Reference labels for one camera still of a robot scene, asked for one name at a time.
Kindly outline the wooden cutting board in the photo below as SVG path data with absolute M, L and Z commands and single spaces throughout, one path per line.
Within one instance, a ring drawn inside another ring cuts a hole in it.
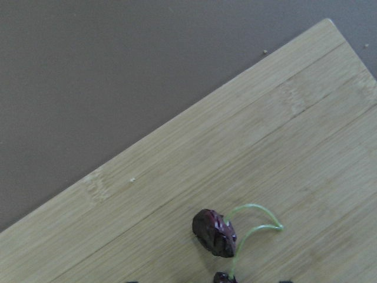
M 376 80 L 329 19 L 1 233 L 2 282 L 212 282 L 201 209 L 270 209 L 239 282 L 376 281 Z

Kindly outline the dark red cherry pair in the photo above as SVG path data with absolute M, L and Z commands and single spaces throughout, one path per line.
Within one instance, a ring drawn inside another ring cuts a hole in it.
M 250 228 L 245 236 L 238 241 L 231 218 L 244 209 L 258 209 L 265 213 L 271 220 L 272 224 L 262 224 Z M 200 244 L 214 256 L 222 258 L 231 258 L 232 266 L 229 272 L 216 272 L 213 278 L 214 282 L 236 282 L 236 265 L 240 253 L 246 241 L 256 232 L 263 230 L 282 231 L 284 226 L 278 218 L 266 207 L 256 204 L 247 203 L 233 208 L 228 215 L 224 216 L 211 209 L 202 209 L 192 220 L 192 231 Z

